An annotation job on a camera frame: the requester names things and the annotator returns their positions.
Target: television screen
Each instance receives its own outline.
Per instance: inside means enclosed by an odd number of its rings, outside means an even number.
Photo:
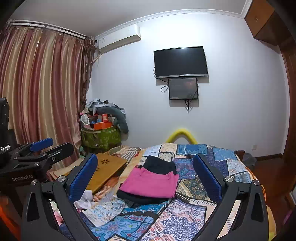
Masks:
[[[198,99],[196,78],[179,78],[168,80],[170,100]]]
[[[207,76],[203,47],[185,47],[154,51],[156,78]]]

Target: metal bolt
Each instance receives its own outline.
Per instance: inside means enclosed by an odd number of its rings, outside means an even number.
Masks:
[[[37,182],[38,182],[38,180],[37,180],[37,179],[34,179],[34,180],[31,182],[31,185],[36,185]]]
[[[233,181],[233,178],[230,176],[227,176],[227,177],[225,177],[225,180],[230,183]]]
[[[59,182],[63,182],[66,180],[66,177],[65,176],[60,176],[58,179],[57,179]]]
[[[256,179],[253,180],[253,183],[256,185],[256,186],[259,186],[260,185],[260,182]]]

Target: yellow foam tube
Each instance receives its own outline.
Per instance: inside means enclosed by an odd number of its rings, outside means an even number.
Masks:
[[[173,134],[170,135],[170,137],[166,140],[166,142],[173,143],[174,140],[176,140],[176,137],[178,135],[185,135],[191,144],[197,144],[197,141],[193,137],[193,135],[188,130],[186,130],[184,128],[180,128],[180,129],[176,130]]]

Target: black and white braided cable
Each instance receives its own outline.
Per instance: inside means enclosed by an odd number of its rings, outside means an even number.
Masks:
[[[10,145],[0,147],[0,154],[7,152],[10,149]]]

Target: white air conditioner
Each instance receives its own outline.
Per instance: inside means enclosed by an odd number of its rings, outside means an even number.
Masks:
[[[138,25],[122,28],[99,39],[100,53],[106,53],[121,46],[141,40],[140,28]]]

